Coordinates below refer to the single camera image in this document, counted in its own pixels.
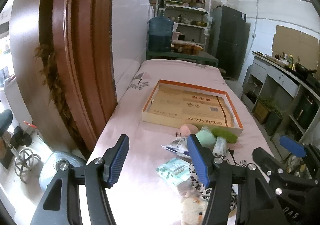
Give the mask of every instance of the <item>dark gray refrigerator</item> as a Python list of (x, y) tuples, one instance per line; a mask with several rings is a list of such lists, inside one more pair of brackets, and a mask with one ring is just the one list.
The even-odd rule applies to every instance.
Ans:
[(220, 6), (212, 12), (212, 25), (207, 52), (219, 59), (218, 67), (226, 77), (238, 79), (245, 56), (246, 15), (233, 8)]

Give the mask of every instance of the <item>pink bedsheet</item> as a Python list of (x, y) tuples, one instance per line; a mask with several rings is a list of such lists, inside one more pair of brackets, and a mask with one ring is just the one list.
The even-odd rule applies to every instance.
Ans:
[[(90, 162), (103, 156), (106, 149), (115, 145), (121, 134), (129, 137), (130, 149), (119, 181), (106, 191), (117, 225), (180, 224), (181, 196), (155, 170), (174, 157), (161, 145), (174, 140), (178, 129), (141, 120), (142, 109), (159, 79), (227, 91), (244, 127), (238, 142), (233, 146), (235, 160), (253, 162), (251, 153), (257, 147), (271, 154), (254, 119), (227, 86), (217, 68), (185, 61), (145, 61), (106, 124), (89, 159)], [(83, 213), (84, 224), (88, 224), (87, 218)]]

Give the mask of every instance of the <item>wooden crate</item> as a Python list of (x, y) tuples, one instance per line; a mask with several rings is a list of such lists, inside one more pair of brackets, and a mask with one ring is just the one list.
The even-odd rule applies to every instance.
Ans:
[(267, 121), (270, 112), (271, 110), (266, 108), (260, 101), (257, 101), (253, 115), (258, 119), (259, 123), (262, 125)]

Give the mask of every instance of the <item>pot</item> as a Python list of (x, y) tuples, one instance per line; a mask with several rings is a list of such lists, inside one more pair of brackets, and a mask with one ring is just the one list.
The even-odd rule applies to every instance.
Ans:
[(294, 68), (297, 73), (299, 73), (304, 79), (308, 77), (311, 73), (316, 73), (317, 70), (308, 70), (305, 66), (302, 66), (300, 63), (296, 63)]

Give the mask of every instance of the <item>potted plant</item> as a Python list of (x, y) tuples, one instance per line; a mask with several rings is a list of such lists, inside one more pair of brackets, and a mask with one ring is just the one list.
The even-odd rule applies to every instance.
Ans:
[(283, 119), (283, 113), (279, 110), (279, 108), (275, 105), (272, 109), (270, 115), (268, 116), (268, 119), (266, 121), (266, 124), (264, 126), (265, 130), (267, 131), (267, 134), (269, 136), (272, 136), (278, 126), (280, 125), (281, 121)]
[(273, 103), (272, 98), (258, 97), (253, 115), (258, 119), (261, 125), (267, 121), (267, 118), (272, 111)]

